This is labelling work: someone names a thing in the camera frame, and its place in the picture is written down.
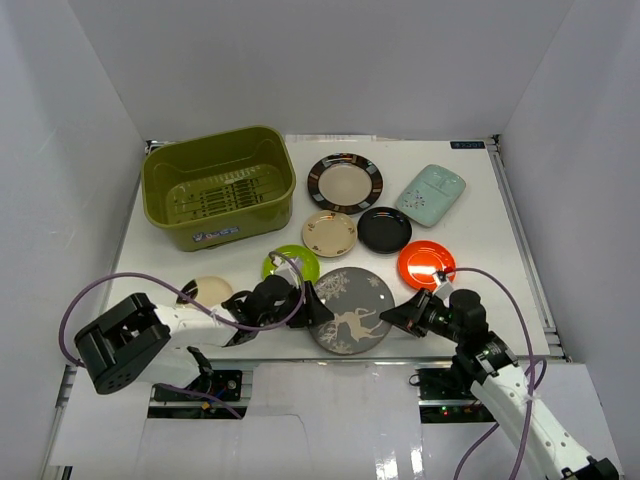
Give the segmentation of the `grey deer pattern plate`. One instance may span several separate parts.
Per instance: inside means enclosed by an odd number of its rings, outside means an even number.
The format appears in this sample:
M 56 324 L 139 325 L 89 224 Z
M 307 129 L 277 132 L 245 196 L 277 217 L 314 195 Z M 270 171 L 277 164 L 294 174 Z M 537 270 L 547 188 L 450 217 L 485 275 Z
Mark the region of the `grey deer pattern plate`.
M 376 347 L 392 325 L 380 314 L 395 307 L 393 294 L 372 271 L 341 267 L 319 278 L 315 292 L 333 317 L 310 328 L 313 340 L 324 350 L 352 356 Z

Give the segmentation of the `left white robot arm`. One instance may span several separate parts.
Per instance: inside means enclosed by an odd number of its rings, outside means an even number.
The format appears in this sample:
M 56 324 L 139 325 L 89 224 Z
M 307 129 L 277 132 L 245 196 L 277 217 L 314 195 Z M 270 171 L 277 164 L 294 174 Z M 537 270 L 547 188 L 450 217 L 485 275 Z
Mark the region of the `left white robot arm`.
M 199 399 L 211 387 L 203 348 L 230 348 L 262 331 L 321 326 L 334 317 L 309 281 L 295 285 L 269 275 L 251 291 L 206 307 L 186 292 L 185 306 L 154 304 L 134 293 L 82 328 L 74 338 L 80 360 L 99 395 L 139 381 L 178 387 Z

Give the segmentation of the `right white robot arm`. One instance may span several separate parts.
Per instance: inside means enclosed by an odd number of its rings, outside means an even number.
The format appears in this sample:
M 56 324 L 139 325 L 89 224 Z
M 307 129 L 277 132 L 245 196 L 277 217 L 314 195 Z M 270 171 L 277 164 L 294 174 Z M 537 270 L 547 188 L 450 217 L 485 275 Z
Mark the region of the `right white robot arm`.
M 452 358 L 453 390 L 476 398 L 518 448 L 535 479 L 618 479 L 607 458 L 597 459 L 577 442 L 535 395 L 527 376 L 506 343 L 489 329 L 481 297 L 453 291 L 447 301 L 420 290 L 380 318 L 422 338 L 429 333 L 456 344 Z

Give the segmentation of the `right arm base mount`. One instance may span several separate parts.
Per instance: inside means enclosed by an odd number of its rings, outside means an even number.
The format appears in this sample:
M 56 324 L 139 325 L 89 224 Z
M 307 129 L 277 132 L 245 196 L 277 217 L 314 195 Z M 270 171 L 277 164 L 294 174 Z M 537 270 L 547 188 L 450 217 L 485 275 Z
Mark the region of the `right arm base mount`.
M 408 379 L 417 389 L 423 424 L 493 422 L 489 411 L 448 368 L 421 368 Z

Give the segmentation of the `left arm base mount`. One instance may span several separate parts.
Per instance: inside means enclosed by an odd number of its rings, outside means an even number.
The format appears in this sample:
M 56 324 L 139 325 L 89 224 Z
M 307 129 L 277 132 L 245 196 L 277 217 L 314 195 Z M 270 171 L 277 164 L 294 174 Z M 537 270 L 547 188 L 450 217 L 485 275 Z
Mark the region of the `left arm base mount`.
M 242 405 L 243 372 L 241 370 L 213 370 L 208 376 L 200 376 L 186 390 L 205 393 L 228 404 L 243 418 L 246 406 Z M 193 394 L 179 393 L 155 387 L 147 412 L 150 419 L 171 420 L 238 420 L 232 412 L 219 403 Z

